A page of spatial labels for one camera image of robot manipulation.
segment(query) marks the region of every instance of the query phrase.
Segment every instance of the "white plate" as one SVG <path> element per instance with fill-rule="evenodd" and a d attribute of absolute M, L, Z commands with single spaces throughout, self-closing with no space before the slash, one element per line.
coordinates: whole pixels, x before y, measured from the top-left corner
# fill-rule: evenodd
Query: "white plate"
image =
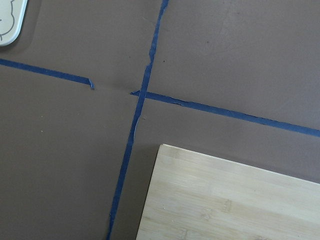
<path fill-rule="evenodd" d="M 0 46 L 18 37 L 28 0 L 0 0 Z"/>

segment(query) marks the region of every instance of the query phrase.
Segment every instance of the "brown floor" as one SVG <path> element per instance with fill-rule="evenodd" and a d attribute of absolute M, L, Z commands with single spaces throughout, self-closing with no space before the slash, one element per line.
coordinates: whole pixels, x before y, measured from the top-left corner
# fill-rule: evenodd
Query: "brown floor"
<path fill-rule="evenodd" d="M 29 1 L 0 58 L 0 239 L 104 239 L 161 0 Z M 170 1 L 149 91 L 320 129 L 317 0 Z M 135 239 L 159 145 L 320 183 L 320 138 L 146 99 L 112 238 Z"/>

